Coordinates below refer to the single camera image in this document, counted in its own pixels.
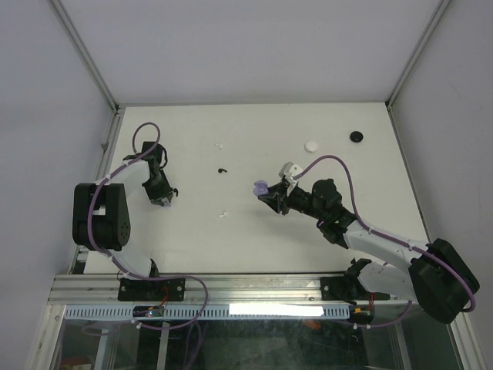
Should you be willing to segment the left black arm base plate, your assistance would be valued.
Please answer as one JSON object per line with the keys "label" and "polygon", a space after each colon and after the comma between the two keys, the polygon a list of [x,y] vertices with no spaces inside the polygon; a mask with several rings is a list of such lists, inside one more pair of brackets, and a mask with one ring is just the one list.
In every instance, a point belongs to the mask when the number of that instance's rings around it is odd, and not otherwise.
{"label": "left black arm base plate", "polygon": [[118,301],[166,302],[183,301],[185,293],[184,278],[172,278],[164,281],[147,281],[121,278]]}

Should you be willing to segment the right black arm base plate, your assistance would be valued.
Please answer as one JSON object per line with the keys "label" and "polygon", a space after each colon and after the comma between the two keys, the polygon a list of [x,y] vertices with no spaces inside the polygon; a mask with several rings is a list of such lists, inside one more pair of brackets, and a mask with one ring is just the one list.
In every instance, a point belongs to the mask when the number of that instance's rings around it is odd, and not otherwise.
{"label": "right black arm base plate", "polygon": [[350,304],[356,304],[357,301],[369,301],[371,296],[375,301],[388,301],[391,298],[385,293],[371,294],[356,278],[343,275],[321,277],[320,292],[323,301],[345,301]]}

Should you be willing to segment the purple earbud charging case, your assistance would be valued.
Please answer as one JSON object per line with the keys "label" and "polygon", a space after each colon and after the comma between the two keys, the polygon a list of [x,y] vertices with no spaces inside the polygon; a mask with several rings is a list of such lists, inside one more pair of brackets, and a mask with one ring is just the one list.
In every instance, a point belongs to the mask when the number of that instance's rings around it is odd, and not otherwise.
{"label": "purple earbud charging case", "polygon": [[267,195],[269,193],[269,185],[265,180],[258,180],[253,183],[253,194],[256,197]]}

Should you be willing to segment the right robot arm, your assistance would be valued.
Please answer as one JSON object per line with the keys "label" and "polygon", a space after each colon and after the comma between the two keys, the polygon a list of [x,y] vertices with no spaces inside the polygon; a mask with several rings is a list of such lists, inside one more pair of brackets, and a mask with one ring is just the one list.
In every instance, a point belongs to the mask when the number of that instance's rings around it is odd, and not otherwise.
{"label": "right robot arm", "polygon": [[385,293],[417,302],[436,321],[451,323],[475,308],[480,284],[451,243],[404,240],[373,228],[342,204],[332,179],[318,180],[307,192],[288,181],[268,186],[257,181],[258,200],[282,215],[295,210],[316,219],[324,238],[367,254],[346,270],[344,288],[352,298]]}

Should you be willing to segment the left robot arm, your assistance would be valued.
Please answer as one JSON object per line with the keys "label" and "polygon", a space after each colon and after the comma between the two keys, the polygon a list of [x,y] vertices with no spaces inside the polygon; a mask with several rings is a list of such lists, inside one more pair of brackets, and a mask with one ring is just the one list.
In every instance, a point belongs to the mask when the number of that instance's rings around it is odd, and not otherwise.
{"label": "left robot arm", "polygon": [[114,172],[74,189],[73,241],[107,257],[125,278],[136,280],[135,291],[148,300],[159,295],[162,282],[156,263],[130,239],[127,198],[142,190],[153,206],[168,207],[179,191],[167,180],[167,163],[166,149],[146,141],[141,152],[126,156]]}

